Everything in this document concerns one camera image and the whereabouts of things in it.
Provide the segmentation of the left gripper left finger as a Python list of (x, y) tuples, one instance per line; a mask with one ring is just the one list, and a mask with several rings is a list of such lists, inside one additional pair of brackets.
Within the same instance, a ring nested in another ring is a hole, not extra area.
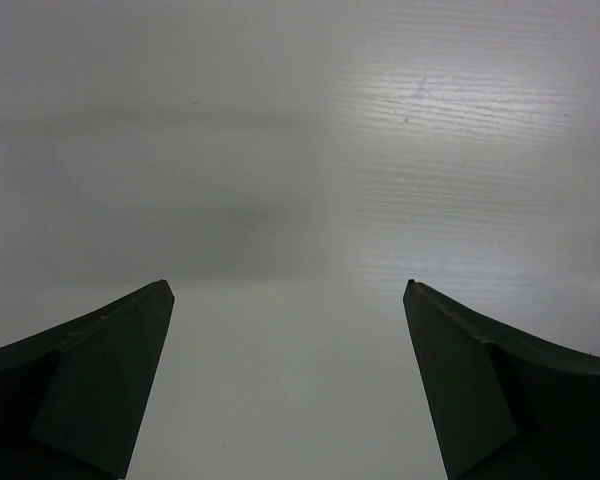
[(0, 479), (123, 479), (174, 294), (152, 282), (0, 348)]

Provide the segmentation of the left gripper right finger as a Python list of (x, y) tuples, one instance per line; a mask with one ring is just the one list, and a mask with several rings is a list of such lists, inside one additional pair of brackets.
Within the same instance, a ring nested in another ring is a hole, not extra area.
[(450, 479), (600, 479), (600, 357), (410, 280), (411, 342)]

